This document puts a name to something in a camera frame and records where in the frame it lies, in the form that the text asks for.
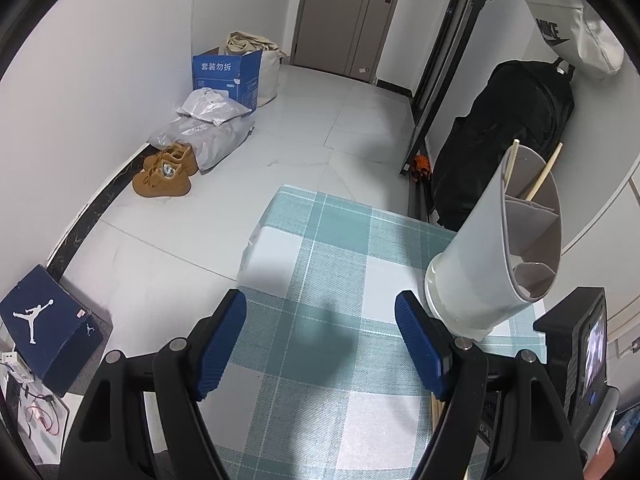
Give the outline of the orange black small object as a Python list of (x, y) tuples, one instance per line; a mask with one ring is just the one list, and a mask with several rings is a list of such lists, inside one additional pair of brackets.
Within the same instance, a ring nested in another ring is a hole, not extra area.
[(416, 154), (409, 167), (409, 176), (414, 182), (428, 181), (431, 179), (432, 168), (427, 156)]

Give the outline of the black tripod stand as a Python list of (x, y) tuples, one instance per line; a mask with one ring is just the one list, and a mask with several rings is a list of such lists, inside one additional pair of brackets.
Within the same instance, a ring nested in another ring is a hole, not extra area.
[(485, 3), (491, 0), (449, 0), (418, 90), (411, 101), (414, 128), (400, 174), (406, 176), (444, 102)]

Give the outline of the teal plaid tablecloth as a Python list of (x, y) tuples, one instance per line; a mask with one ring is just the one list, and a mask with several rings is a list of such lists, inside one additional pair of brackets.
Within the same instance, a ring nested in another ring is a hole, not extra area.
[(408, 479), (431, 397), (395, 321), (450, 231), (284, 186), (243, 252), (246, 320), (201, 411), (233, 479)]

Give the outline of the wooden chopstick in holder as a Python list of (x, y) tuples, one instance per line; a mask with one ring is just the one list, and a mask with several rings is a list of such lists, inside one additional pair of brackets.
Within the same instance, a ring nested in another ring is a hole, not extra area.
[(513, 174), (516, 159), (518, 158), (518, 149), (520, 148), (520, 140), (515, 139), (510, 147), (508, 159), (506, 160), (506, 170), (504, 170), (503, 184), (504, 188), (508, 188)]
[(555, 165), (556, 160), (559, 158), (559, 154), (561, 153), (562, 148), (563, 148), (563, 143), (560, 142), (556, 146), (548, 162), (544, 165), (544, 168), (542, 168), (541, 173), (535, 180), (534, 184), (525, 195), (526, 202), (531, 202), (535, 198), (535, 196), (541, 189), (542, 185), (544, 184), (544, 181), (549, 177), (549, 174), (551, 174), (552, 168)]

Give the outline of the grey plastic parcel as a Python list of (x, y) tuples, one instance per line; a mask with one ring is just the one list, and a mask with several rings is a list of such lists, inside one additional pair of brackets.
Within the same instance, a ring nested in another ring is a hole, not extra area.
[(149, 137), (154, 148), (174, 143), (190, 145), (198, 170), (207, 172), (235, 151), (254, 129), (254, 117), (235, 117), (220, 126), (193, 117), (181, 116)]
[(177, 113), (181, 116), (209, 122), (216, 127), (251, 112), (248, 107), (230, 99), (227, 92), (207, 87), (193, 90), (177, 108)]

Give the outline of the brown door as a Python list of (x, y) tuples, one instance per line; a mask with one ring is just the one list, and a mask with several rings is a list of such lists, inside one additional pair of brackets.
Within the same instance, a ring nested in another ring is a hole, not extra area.
[(397, 0), (300, 0), (291, 63), (370, 84)]

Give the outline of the white power strip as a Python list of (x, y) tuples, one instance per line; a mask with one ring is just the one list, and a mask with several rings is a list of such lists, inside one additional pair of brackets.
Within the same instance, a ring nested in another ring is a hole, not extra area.
[(34, 381), (34, 374), (16, 351), (2, 352), (0, 363), (20, 385), (31, 384)]

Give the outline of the navy Jordan shoe box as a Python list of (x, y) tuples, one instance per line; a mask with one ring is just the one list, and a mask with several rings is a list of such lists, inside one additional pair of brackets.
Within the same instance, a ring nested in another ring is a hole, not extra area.
[(1, 317), (26, 365), (65, 396), (104, 341), (91, 311), (35, 266), (1, 300)]

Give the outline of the wooden chopstick in holder left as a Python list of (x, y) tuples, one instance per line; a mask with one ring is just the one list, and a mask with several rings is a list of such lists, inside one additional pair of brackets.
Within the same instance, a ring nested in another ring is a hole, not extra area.
[(504, 188), (508, 188), (513, 174), (516, 159), (518, 158), (518, 149), (520, 148), (520, 140), (515, 139), (510, 147), (508, 159), (506, 160), (506, 170), (504, 170), (503, 184)]

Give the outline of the upper grey plastic parcel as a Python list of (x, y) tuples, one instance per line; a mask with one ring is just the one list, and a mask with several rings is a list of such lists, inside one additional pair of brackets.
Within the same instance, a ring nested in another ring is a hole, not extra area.
[(181, 116), (209, 122), (216, 127), (251, 112), (248, 107), (230, 99), (227, 92), (207, 87), (193, 90), (177, 108), (177, 113)]

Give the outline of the wooden chopstick in holder right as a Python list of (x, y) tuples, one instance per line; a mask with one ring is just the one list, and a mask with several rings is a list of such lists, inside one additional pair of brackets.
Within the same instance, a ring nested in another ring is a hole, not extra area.
[(559, 158), (559, 154), (561, 153), (562, 148), (563, 148), (563, 143), (560, 142), (556, 146), (548, 162), (544, 165), (544, 168), (542, 168), (541, 173), (535, 180), (534, 184), (525, 195), (526, 202), (531, 202), (535, 198), (535, 196), (541, 189), (542, 185), (544, 184), (544, 181), (549, 177), (549, 174), (551, 174), (552, 168), (555, 165), (556, 160)]

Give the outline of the blue cardboard box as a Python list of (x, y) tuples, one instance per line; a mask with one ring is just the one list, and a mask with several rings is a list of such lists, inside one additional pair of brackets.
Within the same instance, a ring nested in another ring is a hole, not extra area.
[(256, 110), (262, 52), (242, 55), (206, 52), (192, 58), (193, 89), (211, 88)]

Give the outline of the tan suede shoe front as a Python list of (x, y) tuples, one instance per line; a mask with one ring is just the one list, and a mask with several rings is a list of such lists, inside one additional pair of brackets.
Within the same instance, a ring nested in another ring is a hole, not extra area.
[(180, 165), (171, 166), (163, 162), (134, 176), (132, 188), (145, 198), (179, 197), (191, 191), (191, 181)]

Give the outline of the white Nike bag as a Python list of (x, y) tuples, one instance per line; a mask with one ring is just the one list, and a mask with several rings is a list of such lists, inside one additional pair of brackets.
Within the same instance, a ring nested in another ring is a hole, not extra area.
[(616, 75), (625, 50), (586, 0), (525, 0), (554, 53), (594, 79)]

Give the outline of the white divided utensil holder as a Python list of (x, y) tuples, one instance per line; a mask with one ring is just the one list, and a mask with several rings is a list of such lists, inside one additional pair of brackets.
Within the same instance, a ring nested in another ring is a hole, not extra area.
[(509, 150), (463, 226), (425, 272), (428, 310), (450, 333), (475, 341), (544, 298), (559, 270), (562, 217), (554, 177), (549, 174), (526, 202), (547, 162), (520, 145), (504, 188)]

